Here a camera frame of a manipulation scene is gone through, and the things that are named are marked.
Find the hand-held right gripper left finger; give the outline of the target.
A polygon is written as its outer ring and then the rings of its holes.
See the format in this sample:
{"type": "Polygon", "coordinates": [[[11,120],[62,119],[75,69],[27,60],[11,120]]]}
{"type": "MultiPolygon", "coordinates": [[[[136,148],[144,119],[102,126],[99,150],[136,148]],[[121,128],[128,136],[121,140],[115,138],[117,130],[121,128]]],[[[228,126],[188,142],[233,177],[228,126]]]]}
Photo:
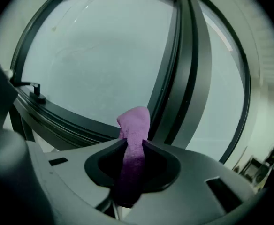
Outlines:
{"type": "Polygon", "coordinates": [[[87,175],[84,164],[93,154],[112,145],[115,139],[97,145],[44,153],[36,142],[27,142],[37,179],[46,195],[54,220],[110,220],[96,208],[107,200],[110,189],[98,186],[87,175]]]}

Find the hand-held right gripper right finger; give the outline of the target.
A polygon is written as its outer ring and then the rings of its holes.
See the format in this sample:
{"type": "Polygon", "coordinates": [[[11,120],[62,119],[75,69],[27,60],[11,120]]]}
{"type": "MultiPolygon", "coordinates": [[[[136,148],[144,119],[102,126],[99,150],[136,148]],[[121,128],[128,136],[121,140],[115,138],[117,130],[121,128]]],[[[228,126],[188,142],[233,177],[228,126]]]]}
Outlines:
{"type": "Polygon", "coordinates": [[[142,194],[124,222],[130,225],[245,225],[261,196],[240,175],[214,159],[174,146],[145,142],[180,163],[166,189],[142,194]]]}

